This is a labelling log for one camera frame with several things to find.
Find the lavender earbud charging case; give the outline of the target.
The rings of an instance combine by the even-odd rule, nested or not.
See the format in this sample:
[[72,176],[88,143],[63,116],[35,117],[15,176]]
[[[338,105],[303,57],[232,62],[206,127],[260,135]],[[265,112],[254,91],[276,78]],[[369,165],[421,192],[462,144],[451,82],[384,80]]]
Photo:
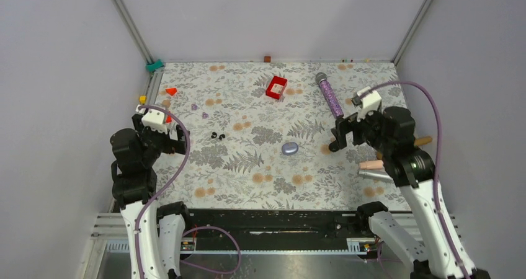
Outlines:
[[299,145],[295,142],[288,142],[282,145],[281,150],[286,156],[293,155],[299,151]]

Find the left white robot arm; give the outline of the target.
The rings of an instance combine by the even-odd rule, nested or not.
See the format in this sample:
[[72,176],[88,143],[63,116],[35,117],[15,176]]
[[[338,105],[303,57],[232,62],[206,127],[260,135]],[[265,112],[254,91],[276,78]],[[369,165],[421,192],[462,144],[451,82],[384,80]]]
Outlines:
[[173,139],[165,120],[136,113],[133,128],[110,137],[112,196],[125,223],[132,278],[181,278],[181,242],[192,230],[184,202],[159,204],[154,163],[162,153],[189,156],[189,132],[177,124]]

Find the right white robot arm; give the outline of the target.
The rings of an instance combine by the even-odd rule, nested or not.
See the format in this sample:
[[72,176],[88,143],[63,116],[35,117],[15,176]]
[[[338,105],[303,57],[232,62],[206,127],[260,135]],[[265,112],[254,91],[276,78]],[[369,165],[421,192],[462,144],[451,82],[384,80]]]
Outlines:
[[410,269],[411,278],[489,278],[488,271],[475,266],[456,235],[434,179],[435,162],[414,144],[415,124],[408,109],[396,106],[371,111],[363,118],[357,113],[336,118],[331,130],[335,140],[329,150],[346,147],[351,133],[355,146],[366,143],[382,153],[383,168],[410,206],[422,242],[379,201],[358,207],[355,227],[362,236],[376,235],[386,243]]

